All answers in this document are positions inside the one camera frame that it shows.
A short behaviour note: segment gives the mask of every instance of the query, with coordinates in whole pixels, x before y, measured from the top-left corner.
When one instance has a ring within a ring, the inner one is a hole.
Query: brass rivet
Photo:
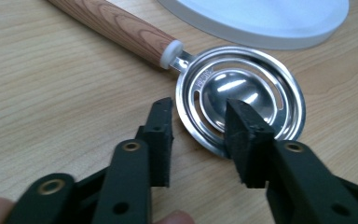
[[[63,186],[65,186],[65,181],[61,179],[52,179],[41,184],[37,189],[37,192],[41,195],[50,195],[60,191]]]
[[[129,152],[136,151],[141,148],[141,145],[136,142],[129,142],[123,146],[123,149]]]
[[[303,152],[304,148],[296,143],[286,143],[284,144],[284,147],[286,147],[286,149],[293,151],[293,152]]]

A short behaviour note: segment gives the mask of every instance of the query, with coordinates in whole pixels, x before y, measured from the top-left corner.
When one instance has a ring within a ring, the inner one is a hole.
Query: wooden table
[[[180,21],[156,0],[112,1],[185,43],[191,54],[230,44]],[[307,104],[300,141],[358,184],[358,0],[320,46],[264,50],[295,75]],[[80,180],[133,138],[150,106],[174,97],[176,74],[96,35],[47,1],[0,0],[0,196],[37,178]],[[264,189],[247,189],[231,161],[199,145],[173,110],[172,183],[153,189],[154,219],[172,210],[197,223],[272,223]]]

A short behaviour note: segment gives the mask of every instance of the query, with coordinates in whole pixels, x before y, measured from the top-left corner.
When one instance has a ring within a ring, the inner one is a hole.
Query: metal ring
[[[299,145],[299,144],[296,144],[296,143],[285,143],[284,144],[284,147],[287,149],[287,150],[290,150],[292,152],[303,152],[304,151],[304,148]]]
[[[37,192],[41,195],[50,195],[60,191],[65,186],[65,181],[61,179],[52,179],[39,186]]]
[[[192,57],[187,70],[179,76],[176,85],[179,116],[199,143],[214,154],[228,158],[222,137],[224,120],[211,122],[209,111],[201,104],[202,97],[205,97],[201,94],[208,96],[208,92],[203,92],[206,83],[224,74],[224,69],[239,69],[238,74],[253,77],[255,82],[261,82],[258,86],[266,87],[265,99],[273,108],[264,119],[275,130],[275,139],[296,140],[300,136],[306,117],[305,100],[289,70],[278,60],[258,50],[220,47]]]
[[[126,151],[129,151],[129,152],[136,151],[139,148],[141,148],[141,145],[139,143],[136,143],[136,142],[129,142],[129,143],[126,143],[123,146],[123,149],[126,150]]]

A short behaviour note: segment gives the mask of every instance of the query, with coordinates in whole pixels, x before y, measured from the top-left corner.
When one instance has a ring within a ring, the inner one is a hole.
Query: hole
[[[60,191],[63,186],[65,186],[65,182],[63,180],[52,179],[41,184],[37,189],[37,192],[41,195],[50,195]]]
[[[136,151],[141,147],[138,143],[130,142],[123,146],[123,149],[126,151]]]
[[[130,205],[127,203],[117,203],[114,207],[113,207],[113,212],[116,215],[123,215],[125,213],[127,213],[130,209]]]
[[[333,209],[333,211],[340,216],[348,217],[351,215],[350,210],[339,203],[333,203],[333,205],[331,205],[331,209]]]
[[[295,143],[287,143],[284,145],[286,149],[293,151],[293,152],[302,152],[304,151],[304,148],[298,144]]]
[[[205,128],[207,128],[214,135],[216,135],[219,138],[223,138],[223,133],[221,133],[219,130],[215,129],[215,127],[204,116],[201,106],[200,106],[200,92],[199,91],[194,91],[193,100],[194,100],[194,106],[195,106],[197,115],[199,116],[201,123],[205,126]]]

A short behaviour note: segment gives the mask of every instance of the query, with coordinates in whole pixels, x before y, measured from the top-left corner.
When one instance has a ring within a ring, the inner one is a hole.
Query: metal measuring spoon
[[[285,66],[266,53],[221,47],[190,55],[179,40],[107,1],[49,2],[149,62],[178,70],[179,116],[192,136],[213,153],[228,157],[222,139],[227,98],[250,104],[274,128],[277,139],[297,139],[301,134],[302,92]]]

